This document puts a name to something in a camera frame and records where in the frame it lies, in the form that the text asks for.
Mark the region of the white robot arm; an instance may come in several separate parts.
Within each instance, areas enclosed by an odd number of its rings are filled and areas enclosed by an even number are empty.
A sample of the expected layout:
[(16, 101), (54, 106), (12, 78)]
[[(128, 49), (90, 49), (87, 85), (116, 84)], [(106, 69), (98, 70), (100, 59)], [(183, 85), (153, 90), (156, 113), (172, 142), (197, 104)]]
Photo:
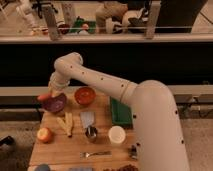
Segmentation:
[(156, 80), (139, 84), (83, 66), (73, 52), (54, 62), (49, 86), (81, 81), (131, 108), (139, 171), (190, 171), (179, 113), (170, 89)]

